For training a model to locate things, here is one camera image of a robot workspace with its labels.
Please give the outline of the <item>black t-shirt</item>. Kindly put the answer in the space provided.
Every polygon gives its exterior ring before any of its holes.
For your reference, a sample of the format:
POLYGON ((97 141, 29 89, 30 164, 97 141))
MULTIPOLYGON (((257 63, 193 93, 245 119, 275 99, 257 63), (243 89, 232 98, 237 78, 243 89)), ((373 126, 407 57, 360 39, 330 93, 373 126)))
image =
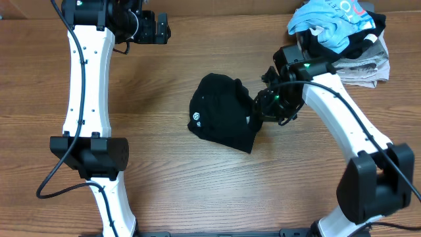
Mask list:
POLYGON ((203 140, 252 152, 262 119, 253 112, 253 99, 240 79, 210 73, 189 103, 188 129, 203 140))

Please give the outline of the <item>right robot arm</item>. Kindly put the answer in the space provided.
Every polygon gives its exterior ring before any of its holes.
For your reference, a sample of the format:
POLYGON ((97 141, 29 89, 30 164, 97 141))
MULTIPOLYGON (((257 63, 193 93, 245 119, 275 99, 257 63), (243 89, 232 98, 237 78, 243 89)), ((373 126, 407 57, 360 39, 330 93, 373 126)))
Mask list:
POLYGON ((262 76, 266 88, 253 101, 248 125, 283 126, 309 106, 343 152, 346 169, 339 181, 338 205, 308 228, 283 228, 281 236, 368 236, 383 218, 410 205, 414 153, 395 145, 359 109, 329 60, 308 58, 297 45, 281 47, 262 76))

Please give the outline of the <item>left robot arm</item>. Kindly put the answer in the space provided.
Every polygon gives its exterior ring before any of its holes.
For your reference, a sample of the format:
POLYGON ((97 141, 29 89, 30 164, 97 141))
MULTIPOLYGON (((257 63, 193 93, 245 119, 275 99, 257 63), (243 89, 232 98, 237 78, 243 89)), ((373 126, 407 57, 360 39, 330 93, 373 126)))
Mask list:
POLYGON ((50 150, 92 191, 102 236, 139 236, 124 183, 129 143, 112 135, 109 120, 109 70, 118 44, 166 44, 168 15, 145 10, 141 1, 67 0, 55 10, 68 31, 70 93, 50 150))

